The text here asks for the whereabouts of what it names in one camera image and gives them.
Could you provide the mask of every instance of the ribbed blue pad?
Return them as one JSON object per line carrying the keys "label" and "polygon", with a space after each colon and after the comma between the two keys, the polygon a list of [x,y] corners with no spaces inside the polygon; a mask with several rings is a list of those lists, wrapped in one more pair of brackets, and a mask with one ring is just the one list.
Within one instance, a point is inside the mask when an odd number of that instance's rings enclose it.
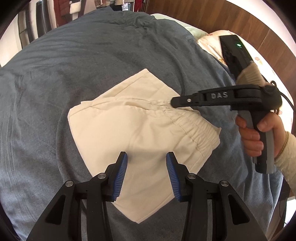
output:
{"label": "ribbed blue pad", "polygon": [[166,155],[166,165],[168,169],[168,175],[170,177],[170,183],[172,185],[172,189],[174,192],[174,196],[177,198],[178,201],[180,201],[181,199],[180,182],[169,154]]}
{"label": "ribbed blue pad", "polygon": [[118,198],[120,195],[120,191],[121,191],[121,187],[123,184],[124,176],[126,174],[127,167],[128,167],[128,155],[125,154],[122,161],[121,161],[120,168],[117,173],[116,179],[114,181],[114,191],[113,191],[113,195],[112,195],[112,198],[114,200],[116,200],[116,198]]}

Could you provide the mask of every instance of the metal bolt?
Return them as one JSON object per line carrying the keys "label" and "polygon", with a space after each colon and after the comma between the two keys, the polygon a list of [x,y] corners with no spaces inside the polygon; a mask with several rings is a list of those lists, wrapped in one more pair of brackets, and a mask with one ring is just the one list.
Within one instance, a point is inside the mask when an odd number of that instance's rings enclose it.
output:
{"label": "metal bolt", "polygon": [[73,181],[67,181],[67,182],[66,182],[66,187],[72,187],[73,184],[74,184]]}
{"label": "metal bolt", "polygon": [[106,173],[103,173],[103,172],[98,174],[99,179],[104,179],[104,178],[106,178],[106,176],[107,176]]}
{"label": "metal bolt", "polygon": [[224,186],[224,187],[227,187],[229,186],[229,183],[225,180],[221,181],[221,185]]}
{"label": "metal bolt", "polygon": [[196,178],[196,175],[194,173],[189,173],[187,176],[188,176],[189,179],[195,179]]}

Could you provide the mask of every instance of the wooden headboard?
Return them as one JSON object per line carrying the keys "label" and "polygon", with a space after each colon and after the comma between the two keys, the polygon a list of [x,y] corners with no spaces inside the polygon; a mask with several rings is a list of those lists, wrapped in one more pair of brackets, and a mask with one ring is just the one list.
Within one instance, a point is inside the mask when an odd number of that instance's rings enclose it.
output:
{"label": "wooden headboard", "polygon": [[226,0],[146,0],[142,10],[168,15],[208,33],[230,30],[238,34],[266,59],[296,103],[296,57],[268,26],[249,12]]}

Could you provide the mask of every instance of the gray handle grip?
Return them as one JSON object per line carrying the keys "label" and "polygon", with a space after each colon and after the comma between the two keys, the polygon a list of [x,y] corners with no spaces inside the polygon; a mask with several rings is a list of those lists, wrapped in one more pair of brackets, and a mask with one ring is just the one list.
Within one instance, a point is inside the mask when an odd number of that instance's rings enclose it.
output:
{"label": "gray handle grip", "polygon": [[260,134],[260,140],[264,144],[264,149],[259,157],[253,157],[255,170],[258,173],[272,174],[274,173],[274,133],[273,130],[261,132],[257,128],[257,124],[269,111],[248,111],[240,110],[239,116],[247,122],[247,128],[255,129]]}

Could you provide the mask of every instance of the hand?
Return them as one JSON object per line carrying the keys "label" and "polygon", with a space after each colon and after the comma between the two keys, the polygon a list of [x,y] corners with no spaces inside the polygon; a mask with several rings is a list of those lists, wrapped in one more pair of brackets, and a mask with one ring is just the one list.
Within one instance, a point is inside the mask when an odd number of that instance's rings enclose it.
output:
{"label": "hand", "polygon": [[[261,151],[263,150],[264,145],[263,142],[260,141],[259,132],[254,129],[247,128],[247,122],[240,116],[237,116],[235,123],[239,127],[239,133],[242,137],[245,152],[249,156],[261,156]],[[277,157],[286,138],[286,132],[281,118],[277,114],[270,112],[258,123],[257,128],[261,132],[267,132],[273,129],[274,156]]]}

